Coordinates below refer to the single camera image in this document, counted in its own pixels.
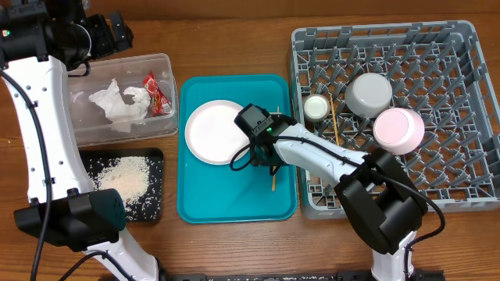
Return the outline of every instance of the round plate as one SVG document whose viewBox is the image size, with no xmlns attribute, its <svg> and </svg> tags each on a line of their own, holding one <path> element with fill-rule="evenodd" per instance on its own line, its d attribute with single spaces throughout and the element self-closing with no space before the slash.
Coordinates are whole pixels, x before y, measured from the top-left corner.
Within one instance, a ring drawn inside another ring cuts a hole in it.
<svg viewBox="0 0 500 281">
<path fill-rule="evenodd" d="M 229 164 L 236 152 L 249 143 L 248 137 L 234 123 L 242 109 L 237 103 L 223 100 L 209 101 L 198 107 L 189 116 L 184 134 L 191 153 L 209 164 Z"/>
</svg>

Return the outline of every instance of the blue tray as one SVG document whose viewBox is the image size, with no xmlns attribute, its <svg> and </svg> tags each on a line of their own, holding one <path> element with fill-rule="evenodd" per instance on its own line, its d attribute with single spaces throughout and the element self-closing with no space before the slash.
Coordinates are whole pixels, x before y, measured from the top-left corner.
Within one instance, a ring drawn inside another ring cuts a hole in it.
<svg viewBox="0 0 500 281">
<path fill-rule="evenodd" d="M 186 145 L 184 129 L 193 111 L 208 101 L 248 103 L 290 115 L 287 83 L 277 75 L 206 76 L 188 80 L 180 91 L 177 211 L 190 223 L 254 222 L 288 219 L 297 208 L 295 166 L 281 167 L 276 191 L 269 167 L 247 166 L 234 172 L 229 165 L 198 160 Z M 249 153 L 235 163 L 247 162 Z"/>
</svg>

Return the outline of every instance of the gray dish rack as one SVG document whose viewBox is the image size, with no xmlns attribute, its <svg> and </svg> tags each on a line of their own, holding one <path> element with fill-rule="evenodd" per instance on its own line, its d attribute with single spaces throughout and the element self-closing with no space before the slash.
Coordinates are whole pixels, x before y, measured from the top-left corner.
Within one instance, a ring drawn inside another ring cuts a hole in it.
<svg viewBox="0 0 500 281">
<path fill-rule="evenodd" d="M 398 160 L 422 194 L 444 212 L 500 206 L 498 102 L 474 26 L 466 21 L 300 28 L 291 35 L 291 91 L 295 118 L 336 143 L 333 119 L 305 123 L 302 101 L 322 94 L 334 101 L 338 144 L 372 151 L 373 119 L 351 113 L 346 85 L 363 73 L 391 82 L 391 106 L 420 114 L 420 146 Z M 302 212 L 309 219 L 344 218 L 332 190 L 299 170 Z M 383 187 L 376 187 L 376 197 Z"/>
</svg>

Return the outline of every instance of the clear plastic container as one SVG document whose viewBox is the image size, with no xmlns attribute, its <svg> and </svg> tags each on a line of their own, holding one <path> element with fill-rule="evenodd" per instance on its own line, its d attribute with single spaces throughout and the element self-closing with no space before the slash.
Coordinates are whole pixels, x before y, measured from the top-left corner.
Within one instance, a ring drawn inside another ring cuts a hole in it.
<svg viewBox="0 0 500 281">
<path fill-rule="evenodd" d="M 80 66 L 71 74 L 81 74 Z M 151 107 L 143 119 L 112 123 L 104 110 L 88 100 L 88 96 L 105 90 L 116 79 L 126 104 L 133 104 L 131 96 L 123 95 L 126 88 L 143 87 L 143 80 L 152 71 L 160 90 L 172 102 L 173 111 L 166 116 L 152 117 Z M 169 57 L 165 54 L 142 55 L 91 63 L 91 73 L 86 77 L 69 78 L 70 115 L 79 147 L 133 141 L 151 137 L 173 135 L 179 127 L 178 99 L 175 79 Z"/>
</svg>

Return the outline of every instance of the red wrapper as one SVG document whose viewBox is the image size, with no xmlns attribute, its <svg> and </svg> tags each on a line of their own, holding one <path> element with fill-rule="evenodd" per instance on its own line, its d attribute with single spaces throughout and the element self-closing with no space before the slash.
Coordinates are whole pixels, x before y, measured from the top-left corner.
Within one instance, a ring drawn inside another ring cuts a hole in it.
<svg viewBox="0 0 500 281">
<path fill-rule="evenodd" d="M 146 76 L 143 84 L 152 99 L 151 108 L 153 117 L 170 114 L 172 112 L 172 103 L 165 98 L 165 95 L 159 89 L 152 71 Z"/>
</svg>

